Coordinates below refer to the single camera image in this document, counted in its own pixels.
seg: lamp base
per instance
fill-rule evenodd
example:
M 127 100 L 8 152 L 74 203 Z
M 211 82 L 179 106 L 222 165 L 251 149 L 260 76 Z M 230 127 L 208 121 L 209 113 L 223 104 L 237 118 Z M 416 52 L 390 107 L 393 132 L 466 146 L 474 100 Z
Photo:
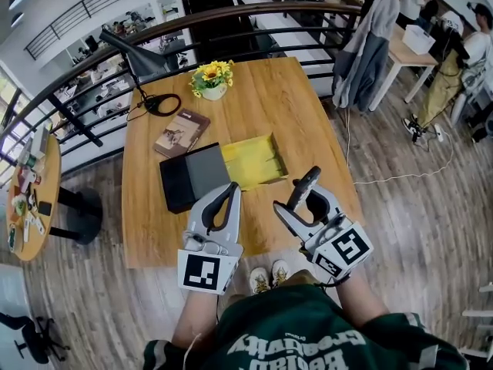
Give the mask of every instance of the lamp base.
M 178 100 L 178 105 L 172 109 L 171 111 L 167 113 L 162 113 L 159 111 L 159 106 L 161 103 L 169 98 L 174 98 Z M 165 95 L 158 95 L 158 96 L 143 96 L 143 105 L 146 108 L 147 112 L 156 116 L 170 116 L 173 115 L 176 111 L 178 111 L 178 108 L 181 106 L 182 100 L 178 95 L 175 95 L 174 93 L 167 93 Z

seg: shoe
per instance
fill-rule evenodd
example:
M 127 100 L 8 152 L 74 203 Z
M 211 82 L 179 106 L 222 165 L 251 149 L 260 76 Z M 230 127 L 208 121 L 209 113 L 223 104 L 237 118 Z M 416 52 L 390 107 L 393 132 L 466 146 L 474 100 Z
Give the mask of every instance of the shoe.
M 253 294 L 259 294 L 261 292 L 268 291 L 269 288 L 269 274 L 263 267 L 257 267 L 250 273 L 250 289 Z
M 402 124 L 410 134 L 416 133 L 415 123 L 411 122 L 408 118 L 402 119 Z
M 272 288 L 278 287 L 291 277 L 290 267 L 286 261 L 275 261 L 272 265 Z

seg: wooden floor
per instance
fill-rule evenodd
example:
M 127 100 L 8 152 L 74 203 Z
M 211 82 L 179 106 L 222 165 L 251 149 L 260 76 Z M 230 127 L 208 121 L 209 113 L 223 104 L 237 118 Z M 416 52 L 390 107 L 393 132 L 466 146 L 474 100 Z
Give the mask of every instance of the wooden floor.
M 423 98 L 418 93 L 409 106 L 402 100 L 415 81 L 404 70 L 375 113 L 351 113 L 350 170 L 355 181 L 431 172 L 446 164 L 451 152 L 447 140 L 431 141 L 427 153 L 403 131 L 401 117 L 409 109 L 417 112 Z M 344 115 L 330 109 L 328 114 L 345 149 Z M 461 312 L 493 308 L 493 295 L 478 293 L 491 278 L 493 143 L 473 146 L 464 126 L 452 130 L 444 117 L 438 122 L 453 143 L 449 168 L 432 177 L 357 185 L 375 246 L 364 270 L 392 311 L 417 312 L 436 335 L 459 347 L 478 347 L 478 322 Z M 102 233 L 88 247 L 50 237 L 42 254 L 24 265 L 33 312 L 53 317 L 72 346 L 68 361 L 56 368 L 141 368 L 145 343 L 169 338 L 183 305 L 174 269 L 125 268 L 121 176 L 122 157 L 117 156 L 68 177 L 64 187 L 88 186 L 101 194 Z M 279 257 L 287 258 L 293 269 L 307 265 L 294 252 L 245 259 L 233 288 L 246 291 L 247 271 L 259 264 L 269 267 Z

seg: brown book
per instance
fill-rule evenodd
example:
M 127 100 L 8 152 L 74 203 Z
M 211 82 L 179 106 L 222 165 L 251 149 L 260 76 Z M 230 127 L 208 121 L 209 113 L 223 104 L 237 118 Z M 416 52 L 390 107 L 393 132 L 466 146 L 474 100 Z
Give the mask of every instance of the brown book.
M 154 150 L 167 157 L 190 151 L 210 124 L 210 119 L 188 109 L 181 109 L 154 143 Z

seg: white cable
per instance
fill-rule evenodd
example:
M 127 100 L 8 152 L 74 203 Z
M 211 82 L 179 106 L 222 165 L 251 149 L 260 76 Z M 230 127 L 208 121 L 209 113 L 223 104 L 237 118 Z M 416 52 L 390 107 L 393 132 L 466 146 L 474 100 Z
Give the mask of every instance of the white cable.
M 452 161 L 452 158 L 454 157 L 454 146 L 452 145 L 452 138 L 448 135 L 447 132 L 444 132 L 444 134 L 447 135 L 448 142 L 450 143 L 450 158 L 448 159 L 447 164 L 445 164 L 445 166 L 443 166 L 441 169 L 436 170 L 433 173 L 405 174 L 402 176 L 390 177 L 390 178 L 387 178 L 386 180 L 375 180 L 375 181 L 370 181 L 370 182 L 355 182 L 354 185 L 366 185 L 369 183 L 383 183 L 383 182 L 388 182 L 390 180 L 396 180 L 397 178 L 405 178 L 405 177 L 417 177 L 417 178 L 424 177 L 424 176 L 431 177 L 432 175 L 434 175 L 436 173 L 440 173 L 442 170 L 445 170 L 448 167 L 448 165 Z
M 190 344 L 190 346 L 188 347 L 188 349 L 186 350 L 185 352 L 185 356 L 183 357 L 183 370 L 186 369 L 186 358 L 188 357 L 188 354 L 190 353 L 190 351 L 192 351 L 192 347 L 193 345 L 195 344 L 195 341 L 197 341 L 197 339 L 202 335 L 202 333 L 199 333 L 197 336 L 195 336 L 195 338 L 192 340 L 192 344 Z
M 346 150 L 346 164 L 349 167 L 349 144 L 351 143 L 351 131 L 349 130 L 350 110 L 346 108 L 346 127 L 347 127 L 347 150 Z

